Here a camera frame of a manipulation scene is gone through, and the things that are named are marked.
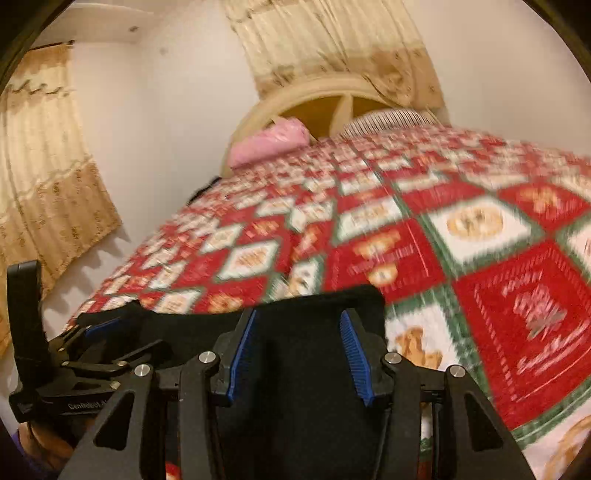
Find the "person's hand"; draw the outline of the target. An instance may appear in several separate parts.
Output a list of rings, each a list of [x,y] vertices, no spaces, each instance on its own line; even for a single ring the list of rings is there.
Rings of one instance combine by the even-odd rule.
[[[37,479],[57,479],[73,455],[80,439],[89,430],[95,418],[74,417],[72,437],[60,435],[54,427],[29,421],[20,423],[12,439],[34,472]]]

